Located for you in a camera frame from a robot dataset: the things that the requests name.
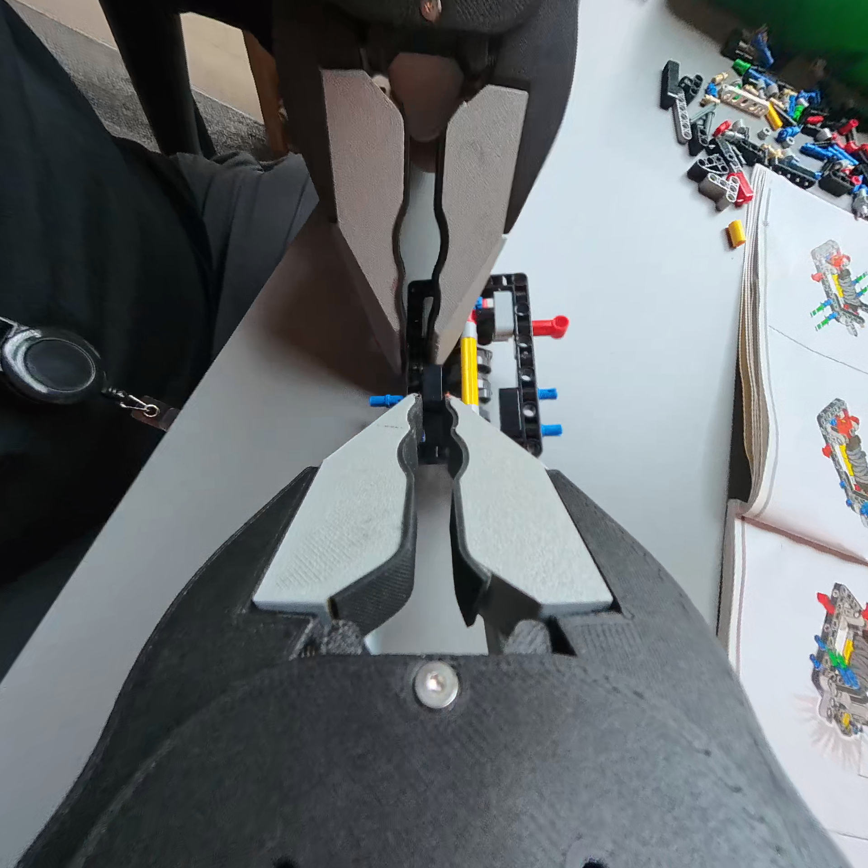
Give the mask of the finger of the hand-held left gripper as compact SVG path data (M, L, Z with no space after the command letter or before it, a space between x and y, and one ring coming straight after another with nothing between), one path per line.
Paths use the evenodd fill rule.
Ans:
M527 101L524 91L488 85L448 122L435 191L441 242L432 275L439 291L433 363L452 352L505 244Z
M321 72L340 251L373 337L404 367L404 266L397 231L406 205L406 131L398 105L366 72Z

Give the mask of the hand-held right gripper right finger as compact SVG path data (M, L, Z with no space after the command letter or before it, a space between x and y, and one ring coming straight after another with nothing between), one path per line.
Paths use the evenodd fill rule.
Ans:
M446 406L452 572L465 624L610 609L613 594L544 464L459 399Z

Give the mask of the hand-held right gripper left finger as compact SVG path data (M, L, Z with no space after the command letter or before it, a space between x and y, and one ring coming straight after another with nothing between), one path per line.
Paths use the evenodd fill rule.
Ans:
M371 635L408 602L421 434L412 394L322 461L256 588L258 609Z

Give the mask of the black frame lego model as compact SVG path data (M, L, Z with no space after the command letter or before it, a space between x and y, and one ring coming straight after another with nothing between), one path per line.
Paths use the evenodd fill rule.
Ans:
M536 339L562 339L570 320L537 320L532 314L528 278L494 274L484 284L462 334L443 367L452 462L471 451L514 443L538 458L547 439L563 428L543 421L541 404L558 398L537 376Z

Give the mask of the black lego beam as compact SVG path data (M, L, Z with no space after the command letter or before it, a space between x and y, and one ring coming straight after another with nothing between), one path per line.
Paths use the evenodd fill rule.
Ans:
M418 279L407 287L406 379L408 392L421 399L420 463L446 465L450 458L443 367L433 361L433 331L439 312L440 292L432 279Z

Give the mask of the pile of lego pieces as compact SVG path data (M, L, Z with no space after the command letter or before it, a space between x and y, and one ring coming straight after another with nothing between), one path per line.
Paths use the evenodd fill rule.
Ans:
M742 208L758 195L755 168L803 191L847 203L866 221L866 111L835 104L819 83L801 88L774 68L768 27L736 28L722 47L730 66L708 78L667 60L660 108L686 150L686 177L715 208Z

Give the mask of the lego instruction booklet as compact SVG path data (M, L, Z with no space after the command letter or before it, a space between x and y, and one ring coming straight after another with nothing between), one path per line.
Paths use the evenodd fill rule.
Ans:
M718 635L765 737L852 866L867 830L866 220L754 168L739 340L746 500Z

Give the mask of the person's torso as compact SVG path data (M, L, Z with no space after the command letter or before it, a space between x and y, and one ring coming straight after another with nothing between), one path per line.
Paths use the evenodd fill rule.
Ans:
M113 136L8 2L2 317L72 331L110 385L182 407L318 203L300 156L163 156ZM163 433L2 385L2 675Z

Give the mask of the wooden furniture frame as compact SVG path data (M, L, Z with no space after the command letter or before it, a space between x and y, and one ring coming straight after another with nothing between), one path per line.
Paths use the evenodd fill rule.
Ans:
M255 35L242 31L249 66L255 81L259 108L268 145L276 159L293 151L288 133L288 118L279 90L277 64Z

